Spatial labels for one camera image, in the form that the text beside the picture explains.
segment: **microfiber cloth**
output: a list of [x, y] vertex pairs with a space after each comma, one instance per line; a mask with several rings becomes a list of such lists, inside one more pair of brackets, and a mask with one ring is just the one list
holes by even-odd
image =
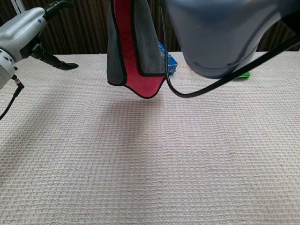
[[164, 60], [147, 0], [111, 0], [107, 80], [142, 98], [154, 97], [165, 80]]

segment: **white textured tablecloth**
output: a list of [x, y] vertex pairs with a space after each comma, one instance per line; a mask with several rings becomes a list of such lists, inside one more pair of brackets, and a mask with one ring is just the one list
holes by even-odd
[[[179, 90], [212, 83], [173, 56]], [[80, 67], [17, 64], [0, 224], [300, 224], [300, 52], [193, 99], [110, 86], [106, 55], [59, 58]], [[0, 112], [14, 91], [0, 90]]]

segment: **black cable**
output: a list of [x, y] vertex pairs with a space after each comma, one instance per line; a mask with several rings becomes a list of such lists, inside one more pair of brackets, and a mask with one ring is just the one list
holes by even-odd
[[272, 49], [271, 51], [265, 53], [263, 56], [259, 57], [258, 59], [252, 61], [251, 63], [247, 64], [246, 66], [242, 67], [241, 69], [229, 74], [228, 76], [218, 80], [217, 82], [209, 85], [206, 88], [203, 88], [201, 90], [192, 92], [192, 93], [188, 93], [188, 94], [183, 94], [180, 93], [179, 91], [177, 91], [170, 80], [170, 76], [169, 76], [169, 70], [168, 70], [168, 50], [167, 50], [167, 36], [166, 36], [166, 29], [165, 29], [165, 12], [164, 12], [164, 1], [163, 0], [158, 0], [159, 5], [160, 5], [160, 11], [161, 11], [161, 16], [162, 16], [162, 22], [163, 22], [163, 31], [164, 31], [164, 39], [165, 39], [165, 74], [166, 74], [166, 80], [167, 83], [169, 85], [169, 88], [171, 89], [171, 91], [181, 97], [181, 98], [194, 98], [200, 95], [203, 95], [211, 90], [214, 90], [232, 80], [234, 80], [235, 78], [243, 75], [246, 72], [249, 72], [250, 70], [258, 67], [259, 65], [265, 63], [266, 61], [272, 59], [273, 57], [279, 55], [280, 53], [282, 53], [283, 51], [290, 49], [291, 47], [295, 46], [296, 44], [298, 44], [300, 42], [300, 36], [297, 35], [293, 38], [291, 38], [290, 40], [288, 40], [287, 42], [283, 43], [282, 45], [280, 45], [279, 47]]
[[14, 100], [16, 97], [18, 97], [18, 95], [20, 94], [20, 92], [22, 91], [22, 89], [24, 88], [24, 85], [20, 82], [20, 80], [17, 78], [16, 75], [13, 75], [12, 80], [15, 81], [15, 83], [18, 85], [17, 89], [15, 90], [12, 99], [10, 100], [10, 103], [8, 104], [8, 106], [6, 107], [5, 111], [2, 113], [2, 115], [0, 116], [0, 120], [6, 115], [6, 113], [9, 111], [11, 105], [13, 104]]

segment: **green object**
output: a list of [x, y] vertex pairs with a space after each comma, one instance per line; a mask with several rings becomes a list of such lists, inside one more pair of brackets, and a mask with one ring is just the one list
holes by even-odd
[[250, 72], [247, 72], [247, 73], [245, 73], [245, 74], [239, 76], [237, 79], [241, 79], [241, 78], [247, 79], [247, 78], [249, 78], [249, 77], [250, 77]]

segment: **blue package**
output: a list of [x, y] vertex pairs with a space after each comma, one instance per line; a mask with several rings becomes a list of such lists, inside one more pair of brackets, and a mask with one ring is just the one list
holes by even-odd
[[[161, 55], [163, 57], [163, 59], [165, 60], [165, 47], [160, 43], [160, 41], [158, 41], [160, 50], [161, 50]], [[176, 62], [176, 60], [172, 57], [172, 55], [170, 53], [168, 53], [168, 69], [169, 69], [169, 75], [172, 76], [174, 74], [174, 72], [176, 71], [176, 67], [177, 67], [178, 63]]]

